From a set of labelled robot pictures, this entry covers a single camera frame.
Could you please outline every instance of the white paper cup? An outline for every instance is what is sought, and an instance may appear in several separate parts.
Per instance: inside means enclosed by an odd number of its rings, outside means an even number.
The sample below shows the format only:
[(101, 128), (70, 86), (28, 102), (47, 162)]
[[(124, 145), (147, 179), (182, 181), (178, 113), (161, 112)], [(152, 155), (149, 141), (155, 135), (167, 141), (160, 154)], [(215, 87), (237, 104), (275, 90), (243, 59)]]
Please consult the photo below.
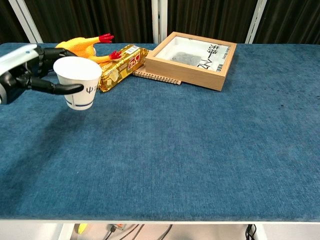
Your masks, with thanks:
[(64, 95), (66, 104), (70, 108), (86, 110), (92, 106), (102, 74), (102, 69), (97, 63), (79, 56), (66, 56), (55, 61), (53, 70), (60, 84), (82, 84), (84, 86), (80, 92)]

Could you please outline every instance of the yellow rubber chicken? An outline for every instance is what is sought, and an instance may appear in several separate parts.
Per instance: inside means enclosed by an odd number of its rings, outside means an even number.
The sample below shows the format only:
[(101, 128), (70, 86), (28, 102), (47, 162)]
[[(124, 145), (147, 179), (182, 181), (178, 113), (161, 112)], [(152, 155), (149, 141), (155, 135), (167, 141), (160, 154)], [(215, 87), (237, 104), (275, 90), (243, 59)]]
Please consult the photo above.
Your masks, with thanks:
[(60, 42), (56, 48), (64, 48), (69, 50), (70, 52), (74, 53), (78, 57), (90, 59), (97, 64), (109, 62), (114, 59), (119, 59), (121, 57), (120, 51), (114, 51), (110, 55), (107, 56), (96, 56), (96, 50), (94, 48), (94, 44), (97, 43), (106, 43), (110, 44), (112, 42), (112, 39), (114, 38), (113, 35), (110, 35), (110, 33), (97, 36), (97, 37), (91, 37), (91, 38), (84, 38), (84, 37), (76, 37), (69, 41), (63, 41)]

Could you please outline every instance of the snack package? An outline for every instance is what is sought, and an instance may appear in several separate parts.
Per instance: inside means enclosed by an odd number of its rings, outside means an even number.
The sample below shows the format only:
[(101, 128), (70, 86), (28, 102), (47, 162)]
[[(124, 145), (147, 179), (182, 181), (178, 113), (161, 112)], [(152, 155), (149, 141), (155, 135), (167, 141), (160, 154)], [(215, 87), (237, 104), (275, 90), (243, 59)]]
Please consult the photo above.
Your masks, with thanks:
[(124, 78), (132, 74), (145, 63), (148, 50), (129, 44), (120, 50), (121, 58), (111, 62), (101, 63), (102, 75), (99, 89), (108, 92)]

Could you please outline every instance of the spiral notebook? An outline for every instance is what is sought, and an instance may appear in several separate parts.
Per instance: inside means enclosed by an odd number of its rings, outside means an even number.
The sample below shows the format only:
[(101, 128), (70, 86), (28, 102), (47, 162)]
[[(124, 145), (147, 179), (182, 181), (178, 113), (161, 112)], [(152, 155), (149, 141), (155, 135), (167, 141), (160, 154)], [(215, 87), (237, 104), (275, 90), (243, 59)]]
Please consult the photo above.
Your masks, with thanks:
[(170, 83), (170, 84), (177, 84), (177, 85), (181, 84), (181, 81), (179, 80), (146, 72), (145, 65), (142, 65), (140, 68), (135, 70), (133, 72), (133, 75), (137, 77), (145, 78), (145, 79), (153, 79), (153, 80)]

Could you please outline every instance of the robotic hand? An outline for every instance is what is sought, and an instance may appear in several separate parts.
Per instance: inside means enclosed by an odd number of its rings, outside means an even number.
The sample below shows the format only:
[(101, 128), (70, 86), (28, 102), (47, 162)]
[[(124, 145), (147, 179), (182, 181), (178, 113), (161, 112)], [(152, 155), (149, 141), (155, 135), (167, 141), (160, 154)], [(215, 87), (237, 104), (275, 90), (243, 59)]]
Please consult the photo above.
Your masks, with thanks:
[(42, 48), (28, 44), (0, 57), (0, 104), (10, 104), (25, 90), (69, 95), (84, 89), (82, 84), (54, 84), (40, 78), (53, 71), (54, 62), (75, 56), (64, 48)]

